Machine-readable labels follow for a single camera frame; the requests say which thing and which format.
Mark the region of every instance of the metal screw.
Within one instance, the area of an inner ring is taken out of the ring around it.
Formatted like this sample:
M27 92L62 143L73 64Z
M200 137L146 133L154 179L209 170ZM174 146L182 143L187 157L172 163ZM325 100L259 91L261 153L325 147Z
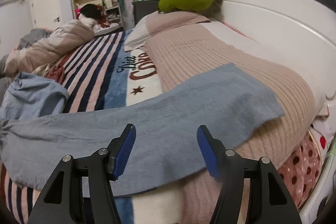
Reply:
M266 157L262 157L262 158L261 158L261 161L262 161L264 164L268 164L268 163L271 162L271 161L269 160L269 158L266 158Z
M99 155L105 155L105 154L107 154L107 152L108 152L108 150L106 148L101 148L101 149L99 149L98 154Z
M71 160L71 156L70 155L65 155L62 160L67 162L67 161Z
M233 150L226 150L225 154L229 157L233 157L235 155L235 152Z

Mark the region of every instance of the white door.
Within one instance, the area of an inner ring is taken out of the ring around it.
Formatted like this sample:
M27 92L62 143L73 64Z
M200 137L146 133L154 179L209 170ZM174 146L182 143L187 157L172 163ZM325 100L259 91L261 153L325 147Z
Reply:
M31 0L31 17L35 28L55 30L63 25L59 0Z

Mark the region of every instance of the black hair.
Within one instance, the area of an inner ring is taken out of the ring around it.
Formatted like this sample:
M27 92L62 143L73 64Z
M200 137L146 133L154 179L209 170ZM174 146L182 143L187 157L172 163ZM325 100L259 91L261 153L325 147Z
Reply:
M96 20L101 20L102 19L102 15L101 15L100 10L94 4L87 4L87 5L83 6L83 8L80 9L79 13L83 14L84 16L86 16L88 18L93 18L93 19L96 19Z

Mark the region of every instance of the headboard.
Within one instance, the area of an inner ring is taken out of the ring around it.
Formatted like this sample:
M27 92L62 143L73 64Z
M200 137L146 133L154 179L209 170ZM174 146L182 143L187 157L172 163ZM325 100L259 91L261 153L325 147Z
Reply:
M225 22L267 48L294 58L336 95L336 4L333 0L224 0Z

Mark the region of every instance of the brown star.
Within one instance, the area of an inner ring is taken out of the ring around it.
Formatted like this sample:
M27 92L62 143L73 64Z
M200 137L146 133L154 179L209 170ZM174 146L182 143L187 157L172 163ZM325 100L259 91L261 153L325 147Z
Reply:
M142 88L141 86L139 86L138 88L133 89L133 92L131 92L131 94L134 93L134 95L136 95L138 92L143 92L142 89L144 89L144 88Z

